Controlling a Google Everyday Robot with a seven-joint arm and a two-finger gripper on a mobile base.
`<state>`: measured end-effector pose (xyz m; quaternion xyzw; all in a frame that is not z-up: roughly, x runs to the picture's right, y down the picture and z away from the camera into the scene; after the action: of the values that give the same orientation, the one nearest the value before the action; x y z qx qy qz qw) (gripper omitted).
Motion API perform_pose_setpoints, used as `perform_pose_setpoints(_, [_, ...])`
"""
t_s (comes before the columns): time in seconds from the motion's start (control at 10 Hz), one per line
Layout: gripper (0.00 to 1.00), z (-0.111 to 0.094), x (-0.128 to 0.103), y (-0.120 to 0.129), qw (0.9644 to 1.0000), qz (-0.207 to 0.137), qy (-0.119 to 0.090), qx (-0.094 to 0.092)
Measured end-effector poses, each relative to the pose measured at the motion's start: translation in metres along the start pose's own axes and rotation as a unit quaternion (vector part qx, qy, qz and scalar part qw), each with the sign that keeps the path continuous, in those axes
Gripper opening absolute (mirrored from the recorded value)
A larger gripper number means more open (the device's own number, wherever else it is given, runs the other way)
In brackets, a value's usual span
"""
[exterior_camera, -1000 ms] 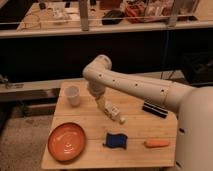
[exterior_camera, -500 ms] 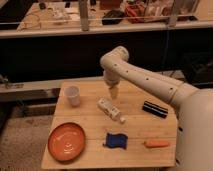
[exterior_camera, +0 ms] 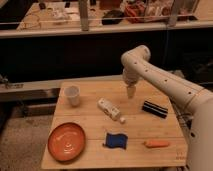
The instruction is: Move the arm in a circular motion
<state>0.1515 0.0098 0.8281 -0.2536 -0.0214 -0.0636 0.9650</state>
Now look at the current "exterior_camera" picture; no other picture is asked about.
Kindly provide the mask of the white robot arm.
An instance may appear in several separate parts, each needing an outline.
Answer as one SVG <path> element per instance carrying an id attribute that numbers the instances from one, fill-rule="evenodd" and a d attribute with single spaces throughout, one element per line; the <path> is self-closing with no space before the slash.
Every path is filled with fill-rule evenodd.
<path id="1" fill-rule="evenodd" d="M 133 87 L 140 77 L 193 115 L 186 166 L 188 171 L 213 171 L 213 92 L 149 63 L 151 52 L 140 45 L 121 56 L 124 82 Z"/>

